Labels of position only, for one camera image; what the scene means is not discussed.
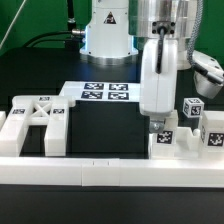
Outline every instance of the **black table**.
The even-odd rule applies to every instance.
[[[58,95],[65,81],[139,83],[140,60],[108,68],[81,62],[78,52],[18,48],[0,57],[0,77],[0,110],[8,113],[14,96]],[[194,129],[197,120],[186,119],[181,113],[183,99],[192,96],[200,97],[193,72],[179,72],[175,104],[179,125]],[[200,98],[205,109],[224,110],[223,96],[222,90],[214,100]],[[140,115],[137,103],[79,101],[70,114],[67,157],[148,157],[149,119]],[[91,129],[88,121],[93,120]],[[40,140],[44,132],[43,127],[30,128],[21,156],[44,156]],[[100,143],[96,140],[99,135],[104,136]],[[91,151],[85,151],[89,142]],[[4,224],[223,223],[224,218],[223,189],[1,185],[0,199],[0,222]]]

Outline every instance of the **white block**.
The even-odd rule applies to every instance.
[[[66,155],[68,118],[68,100],[54,100],[44,139],[46,156]]]
[[[32,100],[14,103],[0,132],[0,156],[20,155],[28,131],[26,119],[32,110]]]
[[[204,111],[200,120],[200,158],[224,159],[224,112]]]
[[[82,167],[83,186],[119,186],[119,159],[93,160]]]
[[[199,98],[185,98],[183,113],[188,118],[199,118],[204,110],[204,102]]]
[[[2,129],[3,124],[5,123],[6,115],[5,112],[0,111],[0,131]]]

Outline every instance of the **white plastic part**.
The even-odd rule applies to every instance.
[[[68,118],[68,99],[54,98],[44,138],[46,156],[66,155]]]
[[[223,177],[222,161],[0,158],[0,184],[223,188]]]
[[[0,132],[0,156],[18,157],[30,125],[47,125],[46,156],[65,156],[68,108],[73,97],[17,96]]]
[[[140,84],[137,83],[65,82],[60,92],[60,96],[73,96],[81,101],[127,103],[139,102],[139,95]]]
[[[199,157],[206,160],[224,159],[224,112],[204,111],[200,119]]]
[[[92,0],[92,19],[86,26],[82,55],[116,59],[137,55],[133,37],[128,34],[128,0]]]
[[[0,131],[2,129],[3,124],[5,123],[6,115],[5,112],[0,111]]]
[[[140,112],[165,118],[174,109],[177,76],[176,40],[164,40],[162,72],[156,73],[158,40],[149,39],[142,58]]]
[[[82,167],[83,186],[119,186],[119,159],[96,159]]]

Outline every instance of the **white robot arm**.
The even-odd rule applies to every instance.
[[[214,71],[214,64],[220,68],[217,61],[205,65],[205,55],[194,53],[203,0],[138,0],[136,4],[132,34],[148,38],[142,58],[140,111],[150,116],[150,131],[159,133],[174,110],[178,69],[192,67],[199,94],[209,98],[222,88],[223,71]]]

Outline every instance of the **cube with marker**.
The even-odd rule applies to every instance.
[[[199,158],[224,159],[224,112],[204,111],[200,119]]]
[[[185,98],[183,113],[188,118],[199,118],[204,110],[204,102],[199,98]]]
[[[224,112],[203,112],[200,129],[204,147],[224,149]]]

